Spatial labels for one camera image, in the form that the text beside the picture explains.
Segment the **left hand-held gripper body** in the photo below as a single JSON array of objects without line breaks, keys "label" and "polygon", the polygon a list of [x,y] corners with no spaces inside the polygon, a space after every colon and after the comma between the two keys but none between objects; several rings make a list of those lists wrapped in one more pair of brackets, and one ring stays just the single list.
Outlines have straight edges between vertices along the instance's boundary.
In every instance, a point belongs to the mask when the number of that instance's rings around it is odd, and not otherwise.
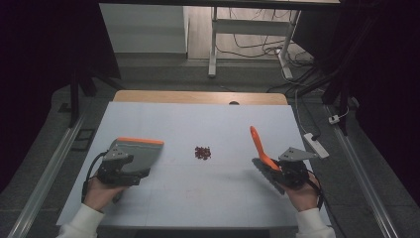
[{"label": "left hand-held gripper body", "polygon": [[124,153],[119,147],[111,144],[109,150],[102,159],[97,177],[104,183],[112,186],[131,186],[129,174],[122,171],[122,166],[130,163],[133,156]]}]

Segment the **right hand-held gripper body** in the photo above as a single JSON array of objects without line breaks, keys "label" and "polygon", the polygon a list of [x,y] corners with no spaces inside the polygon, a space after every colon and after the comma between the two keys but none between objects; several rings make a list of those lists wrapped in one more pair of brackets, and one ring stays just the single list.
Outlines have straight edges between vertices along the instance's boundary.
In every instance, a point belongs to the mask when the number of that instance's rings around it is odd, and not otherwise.
[{"label": "right hand-held gripper body", "polygon": [[304,162],[316,159],[317,155],[290,147],[282,153],[275,163],[281,167],[285,177],[285,186],[292,189],[302,188],[309,180],[308,170]]}]

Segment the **grey dustpan with orange edge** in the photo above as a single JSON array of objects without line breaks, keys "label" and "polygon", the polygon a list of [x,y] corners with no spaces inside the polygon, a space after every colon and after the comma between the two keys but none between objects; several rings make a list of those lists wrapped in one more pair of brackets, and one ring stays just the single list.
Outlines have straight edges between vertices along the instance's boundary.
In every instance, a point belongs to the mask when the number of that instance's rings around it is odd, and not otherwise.
[{"label": "grey dustpan with orange edge", "polygon": [[124,173],[136,173],[149,169],[159,158],[164,142],[152,139],[119,137],[113,146],[133,156],[133,160],[122,166]]}]

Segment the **orange-handled grey brush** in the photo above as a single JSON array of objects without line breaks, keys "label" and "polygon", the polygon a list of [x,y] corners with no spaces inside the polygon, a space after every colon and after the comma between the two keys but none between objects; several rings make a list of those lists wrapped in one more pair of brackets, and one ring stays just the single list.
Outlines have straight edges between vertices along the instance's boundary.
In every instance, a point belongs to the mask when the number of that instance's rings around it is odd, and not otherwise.
[{"label": "orange-handled grey brush", "polygon": [[259,133],[254,126],[250,127],[250,132],[252,139],[254,141],[255,147],[259,154],[260,166],[259,170],[262,172],[264,177],[268,179],[268,181],[281,193],[285,194],[284,189],[272,178],[270,172],[279,173],[281,171],[281,167],[278,166],[264,151],[263,151],[263,144],[261,142]]}]

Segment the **pile of small red pieces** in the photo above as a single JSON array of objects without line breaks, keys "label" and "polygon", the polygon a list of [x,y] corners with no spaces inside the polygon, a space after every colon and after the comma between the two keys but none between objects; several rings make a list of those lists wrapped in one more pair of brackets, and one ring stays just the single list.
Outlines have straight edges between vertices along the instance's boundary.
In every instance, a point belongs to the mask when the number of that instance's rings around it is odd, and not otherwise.
[{"label": "pile of small red pieces", "polygon": [[208,160],[211,158],[212,153],[209,147],[196,147],[194,149],[194,156],[198,160]]}]

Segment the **person's right hand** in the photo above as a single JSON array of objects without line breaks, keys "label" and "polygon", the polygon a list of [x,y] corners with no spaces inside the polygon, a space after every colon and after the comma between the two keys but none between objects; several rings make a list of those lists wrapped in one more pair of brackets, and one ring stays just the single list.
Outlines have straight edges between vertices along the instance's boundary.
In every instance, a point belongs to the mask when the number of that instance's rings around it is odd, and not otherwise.
[{"label": "person's right hand", "polygon": [[306,183],[300,189],[286,187],[284,190],[298,212],[317,208],[318,194],[310,184]]}]

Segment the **person's left hand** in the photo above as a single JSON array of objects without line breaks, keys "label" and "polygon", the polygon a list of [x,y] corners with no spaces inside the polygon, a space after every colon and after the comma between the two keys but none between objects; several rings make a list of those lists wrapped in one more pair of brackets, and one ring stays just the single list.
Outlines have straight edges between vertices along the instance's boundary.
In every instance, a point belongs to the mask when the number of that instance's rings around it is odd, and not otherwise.
[{"label": "person's left hand", "polygon": [[93,210],[101,212],[119,192],[127,189],[126,186],[110,186],[102,183],[98,178],[92,178],[87,186],[83,203]]}]

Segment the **white power strip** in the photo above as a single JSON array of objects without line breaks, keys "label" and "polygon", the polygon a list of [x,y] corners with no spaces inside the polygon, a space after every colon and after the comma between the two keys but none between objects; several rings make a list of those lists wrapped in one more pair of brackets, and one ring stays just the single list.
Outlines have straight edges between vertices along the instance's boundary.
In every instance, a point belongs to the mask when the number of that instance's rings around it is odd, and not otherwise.
[{"label": "white power strip", "polygon": [[330,154],[318,141],[317,137],[314,136],[312,133],[304,134],[303,138],[309,144],[312,150],[319,156],[320,159],[327,159],[330,156]]}]

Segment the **black stand legs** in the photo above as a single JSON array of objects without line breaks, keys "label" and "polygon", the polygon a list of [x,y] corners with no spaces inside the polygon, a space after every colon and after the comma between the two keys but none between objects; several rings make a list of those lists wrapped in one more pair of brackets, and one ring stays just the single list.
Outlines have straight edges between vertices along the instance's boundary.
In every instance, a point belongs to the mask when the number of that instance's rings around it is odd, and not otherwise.
[{"label": "black stand legs", "polygon": [[86,96],[96,95],[97,89],[93,78],[98,78],[116,90],[123,90],[124,86],[115,81],[112,77],[99,72],[92,67],[77,67],[70,77],[70,122],[68,127],[73,128],[80,117],[79,113],[79,92],[81,88]]}]

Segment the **wooden table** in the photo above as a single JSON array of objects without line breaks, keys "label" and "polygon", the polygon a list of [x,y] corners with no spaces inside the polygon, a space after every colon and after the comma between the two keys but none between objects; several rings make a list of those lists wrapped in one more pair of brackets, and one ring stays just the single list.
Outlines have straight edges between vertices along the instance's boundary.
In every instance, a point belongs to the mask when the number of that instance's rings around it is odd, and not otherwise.
[{"label": "wooden table", "polygon": [[237,102],[240,105],[287,105],[287,99],[283,94],[253,92],[119,90],[113,100],[116,102],[188,104],[229,104]]}]

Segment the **dark curtain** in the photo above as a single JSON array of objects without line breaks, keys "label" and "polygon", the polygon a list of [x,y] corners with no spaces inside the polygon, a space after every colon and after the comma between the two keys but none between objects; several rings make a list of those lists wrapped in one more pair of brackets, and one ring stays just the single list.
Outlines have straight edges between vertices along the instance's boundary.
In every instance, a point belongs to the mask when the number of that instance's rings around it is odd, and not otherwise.
[{"label": "dark curtain", "polygon": [[303,11],[293,41],[330,73],[375,18],[345,76],[360,126],[420,205],[420,0],[340,1],[342,11]]},{"label": "dark curtain", "polygon": [[100,0],[0,0],[0,192],[74,80],[121,76]]}]

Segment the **white cabinet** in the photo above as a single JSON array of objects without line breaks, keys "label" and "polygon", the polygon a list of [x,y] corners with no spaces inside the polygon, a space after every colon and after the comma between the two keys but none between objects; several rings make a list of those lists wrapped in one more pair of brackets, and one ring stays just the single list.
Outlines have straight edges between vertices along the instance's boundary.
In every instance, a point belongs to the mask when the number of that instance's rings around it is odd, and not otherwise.
[{"label": "white cabinet", "polygon": [[186,7],[108,3],[99,6],[115,53],[187,53]]}]

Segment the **black rectangular floor frame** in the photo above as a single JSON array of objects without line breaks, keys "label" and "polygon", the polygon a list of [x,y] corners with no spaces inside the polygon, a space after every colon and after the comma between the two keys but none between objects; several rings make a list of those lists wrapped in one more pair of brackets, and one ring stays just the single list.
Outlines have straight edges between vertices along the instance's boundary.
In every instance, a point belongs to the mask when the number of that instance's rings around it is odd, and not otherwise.
[{"label": "black rectangular floor frame", "polygon": [[75,152],[88,151],[94,139],[94,136],[95,136],[94,129],[80,129],[70,149]]}]

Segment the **aluminium floor rail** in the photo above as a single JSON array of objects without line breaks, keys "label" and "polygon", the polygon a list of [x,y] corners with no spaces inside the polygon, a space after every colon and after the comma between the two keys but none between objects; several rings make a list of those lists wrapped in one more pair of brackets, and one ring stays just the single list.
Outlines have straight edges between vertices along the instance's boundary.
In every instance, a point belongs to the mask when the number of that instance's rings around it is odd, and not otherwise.
[{"label": "aluminium floor rail", "polygon": [[368,173],[363,167],[360,157],[350,139],[344,135],[342,129],[337,124],[332,125],[332,128],[361,187],[382,236],[384,238],[400,238],[385,205],[370,181]]},{"label": "aluminium floor rail", "polygon": [[73,126],[65,130],[65,133],[52,154],[47,167],[41,175],[7,238],[26,238],[85,118],[86,115],[82,113],[74,122]]}]

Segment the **white metal desk frame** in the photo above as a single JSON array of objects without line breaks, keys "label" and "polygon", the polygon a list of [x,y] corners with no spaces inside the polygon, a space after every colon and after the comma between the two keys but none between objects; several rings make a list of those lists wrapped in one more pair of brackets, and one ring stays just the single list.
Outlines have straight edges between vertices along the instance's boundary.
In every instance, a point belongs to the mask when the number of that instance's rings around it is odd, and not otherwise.
[{"label": "white metal desk frame", "polygon": [[209,55],[208,76],[216,76],[216,40],[218,34],[238,34],[238,35],[261,35],[284,37],[284,43],[280,50],[276,50],[281,71],[285,79],[292,79],[293,75],[286,60],[288,47],[297,24],[300,12],[290,11],[290,19],[287,22],[263,21],[263,20],[233,20],[219,19],[218,8],[213,7],[211,11],[211,48]]}]

